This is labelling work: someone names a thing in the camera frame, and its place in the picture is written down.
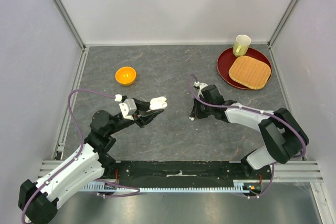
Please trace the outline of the white oval case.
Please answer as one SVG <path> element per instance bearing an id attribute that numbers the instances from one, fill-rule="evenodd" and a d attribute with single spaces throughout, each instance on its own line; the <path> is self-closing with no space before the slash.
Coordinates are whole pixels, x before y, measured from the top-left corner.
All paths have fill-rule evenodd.
<path id="1" fill-rule="evenodd" d="M 152 98 L 150 100 L 150 110 L 164 110 L 167 107 L 167 98 L 165 96 Z"/>

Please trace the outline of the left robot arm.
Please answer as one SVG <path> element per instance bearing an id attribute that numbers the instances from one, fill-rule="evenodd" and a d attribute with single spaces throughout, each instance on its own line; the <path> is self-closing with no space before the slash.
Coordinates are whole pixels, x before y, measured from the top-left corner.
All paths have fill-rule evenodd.
<path id="1" fill-rule="evenodd" d="M 22 223 L 49 223 L 60 207 L 81 188 L 101 177 L 115 173 L 115 159 L 108 151 L 116 140 L 112 135 L 133 124 L 145 127 L 167 107 L 166 97 L 149 102 L 117 95 L 119 113 L 97 111 L 92 116 L 91 131 L 80 146 L 47 175 L 20 186 L 18 206 Z"/>

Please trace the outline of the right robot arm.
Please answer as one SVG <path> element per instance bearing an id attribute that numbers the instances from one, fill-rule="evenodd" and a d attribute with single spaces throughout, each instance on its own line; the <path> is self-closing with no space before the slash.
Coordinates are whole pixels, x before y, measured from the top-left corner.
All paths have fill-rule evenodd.
<path id="1" fill-rule="evenodd" d="M 254 178 L 267 165 L 287 163 L 291 158 L 304 156 L 309 139 L 296 119 L 285 108 L 263 111 L 244 106 L 234 100 L 225 100 L 215 85 L 195 81 L 191 87 L 194 105 L 190 120 L 215 119 L 239 124 L 258 131 L 264 145 L 242 159 L 241 174 Z"/>

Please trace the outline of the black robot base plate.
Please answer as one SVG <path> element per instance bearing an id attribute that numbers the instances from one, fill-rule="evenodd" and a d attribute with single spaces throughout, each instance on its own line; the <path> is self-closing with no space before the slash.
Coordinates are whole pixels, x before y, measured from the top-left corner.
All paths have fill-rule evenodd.
<path id="1" fill-rule="evenodd" d="M 102 178 L 130 187 L 228 187 L 234 180 L 270 179 L 271 168 L 252 170 L 229 161 L 120 161 Z"/>

